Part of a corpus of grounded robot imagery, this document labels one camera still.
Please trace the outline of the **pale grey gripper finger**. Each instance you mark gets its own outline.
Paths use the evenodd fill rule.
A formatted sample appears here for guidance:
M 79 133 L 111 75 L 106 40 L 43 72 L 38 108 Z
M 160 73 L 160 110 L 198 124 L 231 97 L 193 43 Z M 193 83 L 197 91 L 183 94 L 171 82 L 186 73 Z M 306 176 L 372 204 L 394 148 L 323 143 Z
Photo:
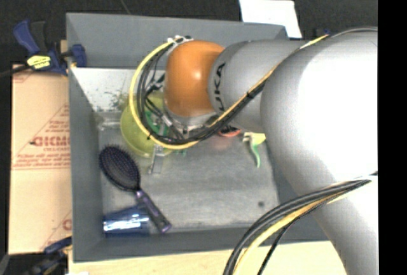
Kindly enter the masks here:
M 160 145 L 154 145 L 151 164 L 148 168 L 148 174 L 160 174 L 163 167 L 164 150 Z

